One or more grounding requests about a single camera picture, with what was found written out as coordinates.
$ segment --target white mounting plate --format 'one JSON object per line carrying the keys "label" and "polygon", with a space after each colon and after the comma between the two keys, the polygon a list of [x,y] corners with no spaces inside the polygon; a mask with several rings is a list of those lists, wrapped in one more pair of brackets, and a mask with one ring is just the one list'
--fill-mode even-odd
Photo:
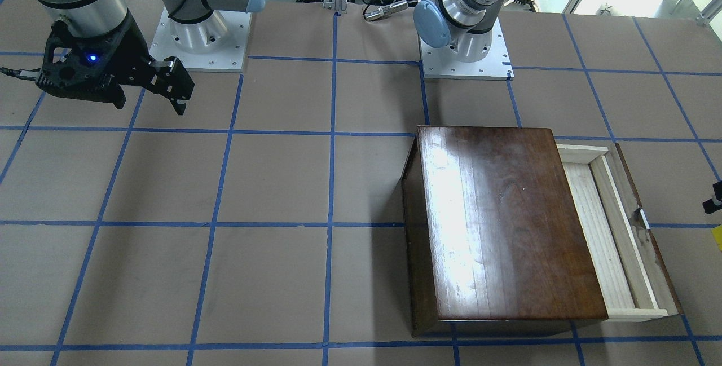
{"label": "white mounting plate", "polygon": [[163,60],[175,56],[183,62],[188,71],[212,71],[216,73],[242,73],[245,63],[245,49],[248,45],[250,32],[250,14],[245,12],[220,11],[224,17],[232,37],[220,50],[211,53],[188,53],[175,45],[168,23],[168,11],[163,13],[158,22],[150,55],[155,60]]}
{"label": "white mounting plate", "polygon": [[449,47],[435,49],[419,39],[425,78],[459,78],[466,80],[506,80],[514,77],[509,52],[497,19],[492,28],[493,41],[487,57],[473,63],[456,60]]}

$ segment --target metal plate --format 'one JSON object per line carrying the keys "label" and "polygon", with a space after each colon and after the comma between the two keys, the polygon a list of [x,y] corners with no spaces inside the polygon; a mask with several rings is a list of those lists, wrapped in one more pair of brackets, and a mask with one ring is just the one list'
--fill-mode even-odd
{"label": "metal plate", "polygon": [[514,77],[509,52],[497,19],[492,28],[494,40],[489,55],[474,63],[456,60],[448,47],[435,49],[419,39],[425,78],[459,78],[466,80],[506,80]]}
{"label": "metal plate", "polygon": [[163,60],[170,56],[178,57],[188,71],[213,71],[217,73],[242,73],[245,63],[245,49],[248,45],[248,32],[250,32],[250,14],[245,12],[220,11],[228,29],[233,35],[229,45],[217,52],[204,54],[191,54],[184,52],[175,45],[170,32],[168,11],[163,8],[158,29],[155,31],[153,42],[150,45],[150,55],[156,60]]}

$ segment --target open drawer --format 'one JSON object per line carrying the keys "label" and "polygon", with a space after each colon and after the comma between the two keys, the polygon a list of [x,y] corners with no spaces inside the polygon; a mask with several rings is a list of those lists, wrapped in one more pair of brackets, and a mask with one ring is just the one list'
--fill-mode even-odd
{"label": "open drawer", "polygon": [[621,149],[557,145],[610,321],[681,312]]}

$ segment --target glossy wooden surface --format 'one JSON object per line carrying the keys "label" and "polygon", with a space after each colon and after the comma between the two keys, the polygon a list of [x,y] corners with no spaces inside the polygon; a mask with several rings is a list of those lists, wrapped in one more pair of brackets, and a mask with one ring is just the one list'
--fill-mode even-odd
{"label": "glossy wooden surface", "polygon": [[[550,130],[420,127],[416,148],[404,176],[405,220],[410,252],[428,241],[438,320],[606,318]],[[415,171],[426,231],[408,207],[419,204],[409,195],[418,191]],[[428,288],[410,266],[412,289]],[[417,304],[415,312],[431,310]]]}

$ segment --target metal connector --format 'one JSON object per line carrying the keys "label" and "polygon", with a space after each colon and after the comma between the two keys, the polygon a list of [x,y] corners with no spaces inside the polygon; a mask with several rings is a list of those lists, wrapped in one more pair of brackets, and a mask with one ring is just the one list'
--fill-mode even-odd
{"label": "metal connector", "polygon": [[408,8],[407,0],[396,1],[395,3],[381,6],[375,11],[363,14],[363,19],[366,19],[366,22],[377,21],[379,19],[383,19],[384,17],[390,16],[390,14],[404,11],[404,9],[406,8]]}

